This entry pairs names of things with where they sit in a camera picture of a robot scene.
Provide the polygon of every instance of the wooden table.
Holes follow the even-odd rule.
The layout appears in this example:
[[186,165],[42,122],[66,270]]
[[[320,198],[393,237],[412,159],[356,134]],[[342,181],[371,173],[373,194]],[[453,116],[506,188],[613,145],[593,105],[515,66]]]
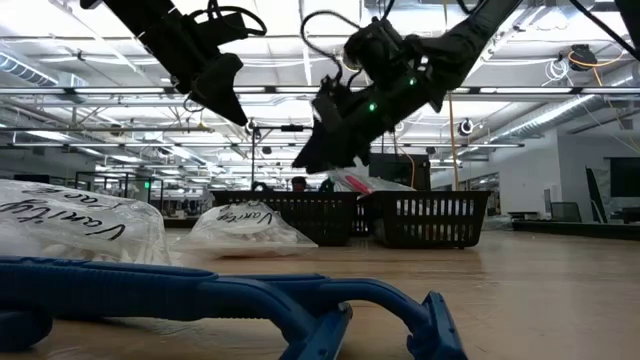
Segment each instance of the wooden table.
[[[474,360],[638,359],[640,243],[487,232],[466,250],[386,250],[365,242],[300,258],[219,260],[222,273],[319,272],[375,277],[421,301],[445,295]],[[339,359],[411,359],[407,330],[387,311],[354,302]],[[34,359],[277,359],[285,342],[259,320],[58,321]]]

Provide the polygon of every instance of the white bag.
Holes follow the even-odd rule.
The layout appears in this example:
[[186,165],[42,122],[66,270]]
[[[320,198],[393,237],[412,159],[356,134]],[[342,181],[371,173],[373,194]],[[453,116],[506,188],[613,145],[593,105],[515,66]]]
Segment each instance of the white bag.
[[269,257],[301,254],[316,247],[267,205],[248,202],[207,211],[173,250],[210,257]]
[[0,255],[170,264],[153,206],[12,180],[0,180]]

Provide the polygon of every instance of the blue plastic object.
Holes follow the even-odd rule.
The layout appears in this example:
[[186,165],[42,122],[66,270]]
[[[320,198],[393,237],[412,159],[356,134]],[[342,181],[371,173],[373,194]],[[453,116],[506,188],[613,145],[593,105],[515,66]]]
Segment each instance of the blue plastic object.
[[54,316],[271,320],[289,343],[281,359],[335,359],[349,300],[380,304],[411,331],[417,360],[466,360],[442,296],[418,304],[388,284],[321,275],[219,276],[166,266],[0,257],[0,351],[47,336]]

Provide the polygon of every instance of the chair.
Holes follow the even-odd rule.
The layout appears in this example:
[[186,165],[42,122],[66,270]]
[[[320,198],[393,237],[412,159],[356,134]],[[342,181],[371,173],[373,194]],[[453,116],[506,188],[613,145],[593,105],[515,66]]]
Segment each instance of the chair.
[[551,218],[560,222],[582,222],[580,208],[576,202],[552,202]]

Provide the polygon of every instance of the table surface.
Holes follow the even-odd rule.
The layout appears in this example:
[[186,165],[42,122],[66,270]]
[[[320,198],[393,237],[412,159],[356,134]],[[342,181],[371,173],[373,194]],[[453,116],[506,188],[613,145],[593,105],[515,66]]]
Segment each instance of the table surface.
[[[365,241],[295,258],[212,260],[220,273],[374,277],[421,301],[444,294],[470,359],[637,359],[640,242],[483,233],[466,250],[387,250]],[[353,302],[339,359],[411,359],[404,324]],[[285,342],[261,320],[57,321],[34,359],[277,359]]]

